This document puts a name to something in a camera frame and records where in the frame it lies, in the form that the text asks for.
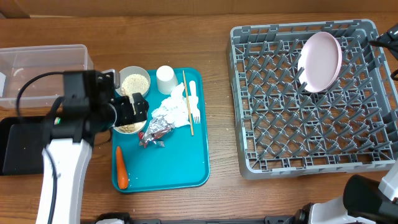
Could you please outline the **pink round plate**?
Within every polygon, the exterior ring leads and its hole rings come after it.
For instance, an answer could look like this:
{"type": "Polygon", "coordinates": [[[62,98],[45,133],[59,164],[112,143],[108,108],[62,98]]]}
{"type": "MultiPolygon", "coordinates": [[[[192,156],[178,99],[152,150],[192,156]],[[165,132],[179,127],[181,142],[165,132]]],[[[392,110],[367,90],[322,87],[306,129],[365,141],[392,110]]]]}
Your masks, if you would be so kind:
{"type": "Polygon", "coordinates": [[[303,69],[299,76],[305,90],[318,93],[326,90],[337,79],[342,64],[342,50],[335,37],[327,32],[313,34],[303,45],[298,69],[303,69]]]}

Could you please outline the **silver red foil wrapper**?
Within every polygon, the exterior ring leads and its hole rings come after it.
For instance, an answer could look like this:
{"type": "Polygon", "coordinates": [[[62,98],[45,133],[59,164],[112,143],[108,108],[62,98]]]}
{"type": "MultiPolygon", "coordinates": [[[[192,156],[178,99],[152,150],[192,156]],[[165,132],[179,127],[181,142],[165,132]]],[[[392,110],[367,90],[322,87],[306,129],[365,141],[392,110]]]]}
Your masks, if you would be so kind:
{"type": "Polygon", "coordinates": [[[169,123],[163,116],[153,118],[145,133],[139,135],[139,145],[146,148],[150,142],[156,146],[164,147],[161,138],[175,128],[173,123],[169,123]]]}

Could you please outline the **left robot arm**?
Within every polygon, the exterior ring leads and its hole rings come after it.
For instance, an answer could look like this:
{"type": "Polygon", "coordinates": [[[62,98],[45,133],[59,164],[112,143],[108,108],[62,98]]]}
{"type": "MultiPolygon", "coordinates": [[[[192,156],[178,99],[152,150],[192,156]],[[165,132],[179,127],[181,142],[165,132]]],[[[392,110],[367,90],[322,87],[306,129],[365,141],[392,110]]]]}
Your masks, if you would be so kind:
{"type": "Polygon", "coordinates": [[[140,93],[115,96],[114,72],[62,72],[63,96],[44,120],[44,176],[37,223],[79,223],[86,170],[95,136],[147,119],[140,93]]]}

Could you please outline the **white bowl with peanuts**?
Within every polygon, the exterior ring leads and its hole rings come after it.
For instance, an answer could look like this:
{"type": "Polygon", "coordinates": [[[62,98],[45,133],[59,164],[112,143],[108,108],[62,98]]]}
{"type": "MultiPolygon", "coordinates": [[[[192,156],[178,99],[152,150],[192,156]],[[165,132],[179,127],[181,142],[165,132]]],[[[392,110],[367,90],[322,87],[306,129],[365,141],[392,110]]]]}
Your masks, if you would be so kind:
{"type": "Polygon", "coordinates": [[[146,125],[147,121],[141,121],[134,124],[128,124],[124,126],[114,127],[113,129],[122,134],[136,134],[142,131],[146,125]]]}

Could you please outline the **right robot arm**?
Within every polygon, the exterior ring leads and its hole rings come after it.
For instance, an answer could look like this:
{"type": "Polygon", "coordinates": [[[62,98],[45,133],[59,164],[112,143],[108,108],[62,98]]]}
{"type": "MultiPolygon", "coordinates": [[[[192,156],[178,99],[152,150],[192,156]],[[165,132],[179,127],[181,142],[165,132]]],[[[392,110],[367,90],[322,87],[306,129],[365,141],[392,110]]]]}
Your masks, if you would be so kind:
{"type": "MultiPolygon", "coordinates": [[[[397,60],[397,24],[375,40],[370,47],[388,49],[397,60]]],[[[343,195],[325,203],[309,203],[291,217],[265,217],[264,223],[397,223],[397,109],[381,116],[386,133],[395,134],[391,149],[396,161],[380,182],[361,175],[350,177],[343,195]]]]}

